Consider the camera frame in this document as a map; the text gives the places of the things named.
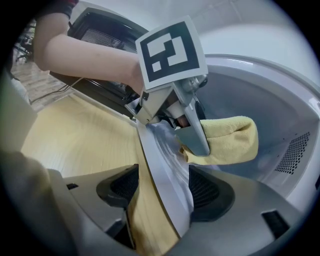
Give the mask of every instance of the black rectangular slot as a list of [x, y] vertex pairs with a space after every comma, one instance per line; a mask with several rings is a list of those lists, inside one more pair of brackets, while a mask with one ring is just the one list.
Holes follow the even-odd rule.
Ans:
[[269, 226], [275, 239], [281, 237], [290, 228], [277, 210], [264, 212], [261, 215]]
[[120, 244], [123, 244], [132, 250], [136, 249], [128, 222], [123, 223], [122, 220], [117, 220], [105, 233]]
[[318, 190], [319, 186], [320, 186], [320, 175], [319, 175], [319, 177], [318, 177], [318, 179], [316, 180], [316, 183], [315, 183], [316, 190]]
[[68, 188], [68, 190], [73, 190], [79, 186], [77, 184], [70, 183], [70, 184], [67, 184], [66, 187]]

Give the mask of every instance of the dark sleeve cuff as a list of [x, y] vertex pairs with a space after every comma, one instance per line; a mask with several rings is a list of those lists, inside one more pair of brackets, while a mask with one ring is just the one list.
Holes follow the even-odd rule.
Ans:
[[48, 14], [65, 14], [71, 17], [73, 8], [76, 6], [79, 0], [55, 0], [54, 3], [49, 4], [45, 9], [40, 11], [36, 16], [35, 20], [38, 18], [48, 15]]

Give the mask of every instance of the human arm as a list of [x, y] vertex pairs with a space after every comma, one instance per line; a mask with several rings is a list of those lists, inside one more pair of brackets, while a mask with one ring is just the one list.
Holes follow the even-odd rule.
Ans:
[[143, 78], [138, 55], [67, 36], [69, 17], [51, 13], [37, 20], [34, 61], [41, 70], [62, 75], [120, 82], [138, 94]]

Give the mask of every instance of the yellow towel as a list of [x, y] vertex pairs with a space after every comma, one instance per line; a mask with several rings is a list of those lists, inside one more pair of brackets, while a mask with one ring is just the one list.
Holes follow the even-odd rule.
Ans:
[[250, 161], [258, 153], [258, 131], [255, 122], [246, 116], [201, 120], [210, 154], [195, 156], [182, 145], [180, 152], [188, 163], [229, 165]]

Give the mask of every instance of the cable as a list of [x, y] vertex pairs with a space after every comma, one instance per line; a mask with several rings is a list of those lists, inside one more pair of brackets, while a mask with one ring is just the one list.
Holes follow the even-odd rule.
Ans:
[[45, 95], [40, 96], [39, 98], [36, 98], [36, 99], [30, 101], [30, 105], [32, 105], [32, 104], [35, 103], [36, 101], [41, 100], [41, 99], [43, 99], [43, 98], [45, 98], [45, 97], [47, 97], [47, 96], [49, 96], [49, 95], [52, 95], [52, 94], [62, 94], [62, 93], [64, 93], [64, 92], [66, 92], [67, 90], [69, 90], [70, 88], [72, 88], [76, 83], [78, 83], [81, 79], [83, 79], [83, 77], [79, 78], [77, 81], [75, 81], [75, 82], [74, 82], [73, 84], [71, 84], [70, 86], [67, 85], [67, 84], [65, 84], [64, 86], [62, 86], [62, 87], [61, 87], [60, 89], [58, 89], [58, 90], [55, 90], [55, 91], [53, 91], [53, 92], [49, 92], [49, 93], [47, 93], [47, 94], [45, 94]]

